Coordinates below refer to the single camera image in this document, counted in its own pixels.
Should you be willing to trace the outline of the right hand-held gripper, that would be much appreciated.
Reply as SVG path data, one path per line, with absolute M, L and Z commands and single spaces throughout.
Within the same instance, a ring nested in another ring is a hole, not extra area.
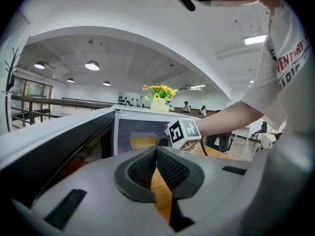
M 167 128 L 158 137 L 157 146 L 190 152 L 200 140 L 201 135 L 195 120 L 180 117 L 168 123 Z

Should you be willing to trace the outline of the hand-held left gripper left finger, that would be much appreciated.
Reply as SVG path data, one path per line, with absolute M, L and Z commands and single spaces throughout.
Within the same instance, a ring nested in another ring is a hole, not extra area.
M 155 147 L 101 159 L 51 187 L 31 207 L 17 200 L 13 205 L 41 236 L 170 236 L 151 191 L 156 159 Z

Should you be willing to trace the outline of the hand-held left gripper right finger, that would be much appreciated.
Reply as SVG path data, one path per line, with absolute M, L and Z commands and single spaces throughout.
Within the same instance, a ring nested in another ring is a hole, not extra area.
M 238 185 L 248 161 L 209 157 L 158 147 L 156 209 L 167 223 L 196 223 Z

